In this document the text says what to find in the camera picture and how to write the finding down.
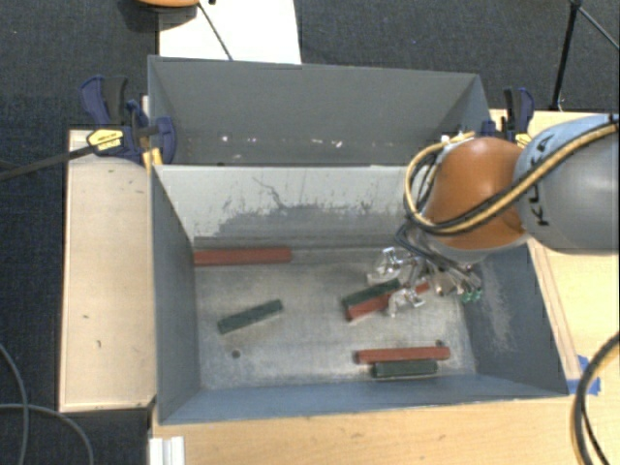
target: wooden block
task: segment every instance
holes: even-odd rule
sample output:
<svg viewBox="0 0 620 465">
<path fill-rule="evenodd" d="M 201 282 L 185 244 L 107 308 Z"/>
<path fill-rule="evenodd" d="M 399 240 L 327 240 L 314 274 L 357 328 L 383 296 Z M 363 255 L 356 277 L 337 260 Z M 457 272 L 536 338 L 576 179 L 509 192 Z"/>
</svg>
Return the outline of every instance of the wooden block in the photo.
<svg viewBox="0 0 620 465">
<path fill-rule="evenodd" d="M 389 297 L 391 295 L 392 293 L 381 294 L 380 296 L 375 296 L 363 303 L 358 303 L 357 305 L 347 308 L 347 319 L 352 321 L 364 315 L 371 314 L 372 312 L 385 310 L 388 308 Z"/>
<path fill-rule="evenodd" d="M 195 266 L 287 264 L 293 259 L 291 248 L 230 248 L 194 252 Z"/>
<path fill-rule="evenodd" d="M 400 282 L 398 279 L 392 279 L 384 284 L 378 284 L 377 286 L 366 288 L 365 290 L 358 291 L 357 293 L 349 294 L 348 296 L 342 298 L 342 304 L 345 308 L 349 309 L 355 305 L 363 303 L 364 301 L 373 299 L 376 296 L 384 295 L 385 293 L 393 293 L 399 288 Z"/>
<path fill-rule="evenodd" d="M 398 283 L 397 279 L 394 279 L 390 281 L 389 283 L 385 283 L 384 285 L 381 285 L 381 286 L 386 286 L 386 288 L 390 289 L 390 291 L 384 294 L 380 294 L 378 296 L 365 299 L 358 303 L 355 303 L 355 301 L 359 297 L 365 297 L 364 296 L 365 293 L 369 290 L 364 290 L 363 292 L 359 292 L 359 293 L 355 293 L 355 294 L 351 294 L 347 296 L 347 298 L 349 299 L 348 301 L 352 303 L 351 306 L 347 307 L 347 311 L 346 311 L 347 319 L 349 321 L 353 321 L 355 319 L 358 319 L 359 317 L 363 317 L 364 315 L 368 315 L 373 312 L 378 312 L 380 310 L 385 310 L 386 308 L 388 308 L 389 297 L 392 295 L 392 293 L 394 293 L 394 291 L 400 288 L 400 283 Z M 416 286 L 416 293 L 418 295 L 421 295 L 422 293 L 428 291 L 428 289 L 429 289 L 428 283 L 426 282 L 420 283 Z"/>
<path fill-rule="evenodd" d="M 438 370 L 436 360 L 380 361 L 374 364 L 372 376 L 375 379 L 408 379 L 431 376 Z"/>
<path fill-rule="evenodd" d="M 256 322 L 260 322 L 268 317 L 271 317 L 283 309 L 282 301 L 279 299 L 273 299 L 249 310 L 245 310 L 238 314 L 231 315 L 219 321 L 217 328 L 220 334 L 226 334 L 233 330 L 241 329 Z"/>
<path fill-rule="evenodd" d="M 361 350 L 356 352 L 357 363 L 377 363 L 383 361 L 447 360 L 450 348 L 447 346 L 424 346 L 417 348 L 387 348 L 381 350 Z"/>
</svg>

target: bin floor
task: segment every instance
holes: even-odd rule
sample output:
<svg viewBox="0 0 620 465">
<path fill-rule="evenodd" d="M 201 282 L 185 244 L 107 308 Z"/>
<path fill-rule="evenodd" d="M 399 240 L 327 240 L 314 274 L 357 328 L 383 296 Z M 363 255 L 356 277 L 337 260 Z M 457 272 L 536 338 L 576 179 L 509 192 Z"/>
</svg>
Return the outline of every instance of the bin floor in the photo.
<svg viewBox="0 0 620 465">
<path fill-rule="evenodd" d="M 318 384 L 370 379 L 354 352 L 434 346 L 451 357 L 440 373 L 475 372 L 462 305 L 426 293 L 426 303 L 395 319 L 378 312 L 347 322 L 341 298 L 367 288 L 365 274 L 380 250 L 294 250 L 291 263 L 198 267 L 201 383 L 208 389 Z M 272 299 L 284 310 L 254 325 L 220 334 L 217 322 Z"/>
</svg>

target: dark carpet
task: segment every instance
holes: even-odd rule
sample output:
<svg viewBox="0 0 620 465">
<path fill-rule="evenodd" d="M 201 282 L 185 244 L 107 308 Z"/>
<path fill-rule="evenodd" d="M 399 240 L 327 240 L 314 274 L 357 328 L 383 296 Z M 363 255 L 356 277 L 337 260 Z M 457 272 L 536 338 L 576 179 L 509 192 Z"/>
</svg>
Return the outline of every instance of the dark carpet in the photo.
<svg viewBox="0 0 620 465">
<path fill-rule="evenodd" d="M 619 1 L 583 0 L 618 41 Z M 0 160 L 26 164 L 62 151 L 87 123 L 78 87 L 95 74 L 129 78 L 146 92 L 146 55 L 157 16 L 130 0 L 0 0 Z M 302 60 L 479 73 L 492 107 L 505 86 L 551 102 L 570 5 L 566 0 L 295 0 Z M 562 107 L 618 110 L 618 52 L 577 20 Z M 63 169 L 0 183 L 0 343 L 21 370 L 30 401 L 57 400 L 64 218 Z M 17 402 L 0 361 L 0 403 Z M 84 414 L 98 464 L 146 459 L 144 411 Z M 0 414 L 0 463 L 16 463 L 17 412 Z M 28 464 L 85 463 L 71 430 L 33 417 Z"/>
</svg>

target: yellow cable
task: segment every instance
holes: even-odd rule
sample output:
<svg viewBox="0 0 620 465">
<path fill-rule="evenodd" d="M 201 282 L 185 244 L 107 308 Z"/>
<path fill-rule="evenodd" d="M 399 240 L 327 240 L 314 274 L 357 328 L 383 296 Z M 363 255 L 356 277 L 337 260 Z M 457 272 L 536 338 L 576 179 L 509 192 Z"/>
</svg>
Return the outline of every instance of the yellow cable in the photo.
<svg viewBox="0 0 620 465">
<path fill-rule="evenodd" d="M 420 220 L 423 219 L 421 214 L 418 212 L 418 209 L 416 208 L 416 204 L 414 203 L 414 198 L 411 194 L 410 179 L 411 179 L 411 174 L 414 172 L 414 168 L 418 165 L 419 161 L 423 160 L 424 157 L 426 157 L 426 155 L 428 155 L 429 153 L 443 150 L 449 144 L 454 144 L 454 143 L 458 143 L 464 140 L 468 140 L 469 138 L 472 138 L 475 135 L 476 133 L 474 131 L 470 131 L 469 133 L 466 133 L 466 134 L 458 134 L 455 137 L 450 138 L 446 141 L 441 141 L 439 143 L 431 144 L 430 146 L 427 146 L 426 148 L 418 152 L 418 154 L 409 163 L 409 166 L 407 167 L 407 171 L 405 172 L 405 199 L 407 200 L 407 206 L 409 207 L 409 210 L 417 218 L 419 218 Z"/>
<path fill-rule="evenodd" d="M 493 215 L 503 210 L 506 206 L 512 203 L 512 199 L 516 198 L 516 196 L 518 196 L 521 192 L 524 192 L 526 187 L 530 186 L 531 184 L 534 184 L 536 181 L 538 181 L 543 176 L 545 176 L 548 172 L 552 171 L 557 165 L 559 165 L 562 161 L 564 161 L 564 159 L 569 157 L 569 155 L 571 155 L 575 150 L 577 150 L 578 148 L 580 148 L 581 146 L 585 144 L 588 144 L 590 142 L 593 142 L 593 141 L 602 139 L 606 136 L 612 135 L 616 133 L 617 131 L 618 130 L 617 130 L 616 124 L 608 124 L 606 126 L 603 126 L 601 129 L 598 129 L 596 131 L 588 133 L 585 136 L 574 139 L 573 141 L 565 145 L 563 148 L 555 152 L 553 155 L 545 159 L 542 162 L 542 164 L 540 164 L 528 177 L 523 179 L 512 190 L 510 190 L 501 199 L 497 200 L 495 203 L 489 206 L 486 210 L 483 210 L 481 213 L 472 216 L 470 219 L 460 224 L 456 224 L 454 226 L 450 226 L 450 227 L 443 228 L 440 230 L 438 229 L 435 231 L 435 233 L 450 234 L 450 233 L 459 233 L 459 232 L 467 231 L 469 228 L 475 226 L 477 223 L 486 219 L 490 215 Z M 447 144 L 450 144 L 451 142 L 457 142 L 457 141 L 452 141 L 452 140 L 456 140 L 456 138 L 458 137 L 450 139 L 449 141 L 446 141 L 444 143 L 436 143 L 432 146 L 429 146 L 425 150 L 422 150 L 420 154 L 423 153 L 423 156 L 426 156 L 428 153 L 437 151 L 438 149 L 443 149 L 444 146 L 446 146 Z M 407 204 L 409 206 L 409 210 L 412 212 L 412 214 L 417 219 L 419 219 L 425 226 L 432 228 L 432 227 L 436 227 L 437 225 L 429 221 L 428 219 L 425 219 L 421 215 L 421 213 L 418 211 L 413 201 L 413 197 L 411 195 L 411 187 L 408 187 L 409 178 L 411 177 L 414 167 L 419 162 L 419 160 L 421 160 L 421 157 L 416 156 L 414 160 L 412 160 L 409 167 L 407 168 L 407 172 L 405 175 L 406 177 L 405 197 L 407 200 Z"/>
</svg>

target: gray bin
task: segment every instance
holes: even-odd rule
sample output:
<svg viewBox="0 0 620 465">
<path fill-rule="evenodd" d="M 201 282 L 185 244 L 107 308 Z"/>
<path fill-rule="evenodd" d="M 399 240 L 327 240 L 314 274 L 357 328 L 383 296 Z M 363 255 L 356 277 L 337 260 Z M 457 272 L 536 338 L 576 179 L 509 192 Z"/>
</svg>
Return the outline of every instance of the gray bin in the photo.
<svg viewBox="0 0 620 465">
<path fill-rule="evenodd" d="M 479 265 L 476 303 L 430 295 L 352 324 L 342 311 L 404 218 L 404 166 L 488 118 L 478 76 L 150 57 L 149 103 L 178 133 L 174 163 L 151 178 L 161 423 L 568 393 L 526 247 Z M 289 246 L 293 261 L 194 268 L 195 249 L 254 246 Z M 280 315 L 218 332 L 274 298 Z M 354 362 L 437 339 L 451 358 L 436 378 L 377 382 Z"/>
</svg>

